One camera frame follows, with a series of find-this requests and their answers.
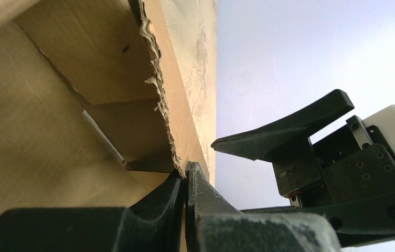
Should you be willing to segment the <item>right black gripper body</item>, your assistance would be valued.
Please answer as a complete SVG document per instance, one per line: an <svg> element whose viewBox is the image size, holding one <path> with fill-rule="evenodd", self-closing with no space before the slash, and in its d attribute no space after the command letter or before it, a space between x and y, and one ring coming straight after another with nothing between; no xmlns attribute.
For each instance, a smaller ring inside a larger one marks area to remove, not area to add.
<svg viewBox="0 0 395 252"><path fill-rule="evenodd" d="M272 161L278 192L303 207L333 205L395 191L395 154L375 125L353 116L317 143L310 138Z"/></svg>

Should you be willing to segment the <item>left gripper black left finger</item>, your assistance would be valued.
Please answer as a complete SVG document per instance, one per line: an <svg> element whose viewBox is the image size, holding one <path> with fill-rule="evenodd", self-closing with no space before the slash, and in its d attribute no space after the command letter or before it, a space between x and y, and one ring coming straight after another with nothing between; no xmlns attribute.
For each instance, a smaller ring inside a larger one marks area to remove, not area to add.
<svg viewBox="0 0 395 252"><path fill-rule="evenodd" d="M130 207L7 210L0 251L179 251L182 189L174 171Z"/></svg>

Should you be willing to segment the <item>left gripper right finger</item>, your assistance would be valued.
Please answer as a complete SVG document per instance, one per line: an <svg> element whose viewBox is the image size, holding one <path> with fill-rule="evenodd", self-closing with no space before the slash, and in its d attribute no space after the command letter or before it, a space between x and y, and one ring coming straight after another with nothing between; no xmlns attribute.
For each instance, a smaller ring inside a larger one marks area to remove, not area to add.
<svg viewBox="0 0 395 252"><path fill-rule="evenodd" d="M340 251L329 222L312 213L237 210L207 181L198 162L186 166L188 251Z"/></svg>

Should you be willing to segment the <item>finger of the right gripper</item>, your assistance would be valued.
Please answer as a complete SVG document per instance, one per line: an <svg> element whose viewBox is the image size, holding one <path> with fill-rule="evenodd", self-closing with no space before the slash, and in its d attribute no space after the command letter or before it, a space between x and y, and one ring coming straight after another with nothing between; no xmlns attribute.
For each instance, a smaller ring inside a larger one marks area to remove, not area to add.
<svg viewBox="0 0 395 252"><path fill-rule="evenodd" d="M211 147L249 160L272 162L286 149L339 119L355 107L346 92L335 89L306 107L262 127L216 139Z"/></svg>
<svg viewBox="0 0 395 252"><path fill-rule="evenodd" d="M319 207L245 209L246 214L313 213L328 220L342 247L395 240L395 191L372 198Z"/></svg>

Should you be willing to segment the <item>brown cardboard box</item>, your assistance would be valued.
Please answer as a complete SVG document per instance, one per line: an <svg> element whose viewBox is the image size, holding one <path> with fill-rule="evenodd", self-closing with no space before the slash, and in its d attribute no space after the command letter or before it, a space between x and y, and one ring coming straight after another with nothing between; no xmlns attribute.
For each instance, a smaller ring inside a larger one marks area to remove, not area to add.
<svg viewBox="0 0 395 252"><path fill-rule="evenodd" d="M0 215L215 181L216 1L0 1Z"/></svg>

